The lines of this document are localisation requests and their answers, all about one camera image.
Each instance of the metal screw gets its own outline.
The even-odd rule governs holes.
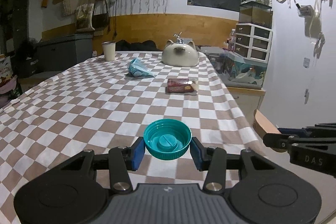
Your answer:
[[[205,186],[205,188],[207,188],[209,191],[217,192],[220,191],[223,186],[218,182],[210,182]]]
[[[130,185],[127,182],[117,182],[113,185],[113,188],[118,191],[126,191],[130,188]]]

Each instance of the cat ear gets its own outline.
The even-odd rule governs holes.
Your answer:
[[[170,46],[170,45],[173,45],[174,44],[174,42],[172,41],[172,40],[168,40],[167,41],[167,44],[165,45],[165,48],[167,48],[168,46]]]
[[[196,50],[196,46],[195,46],[195,43],[194,41],[190,41],[187,45],[191,46],[194,48],[194,50]]]

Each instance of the cat-shaped ceramic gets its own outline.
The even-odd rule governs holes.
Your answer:
[[[173,67],[197,66],[199,60],[194,42],[183,44],[168,40],[162,53],[162,62]]]

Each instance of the beige tumbler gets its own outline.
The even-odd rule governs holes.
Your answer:
[[[104,42],[102,43],[105,61],[114,61],[116,57],[116,43],[115,42]]]

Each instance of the blue plastic package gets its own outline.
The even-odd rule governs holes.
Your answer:
[[[154,74],[152,74],[137,58],[129,63],[128,72],[133,77],[154,77]]]

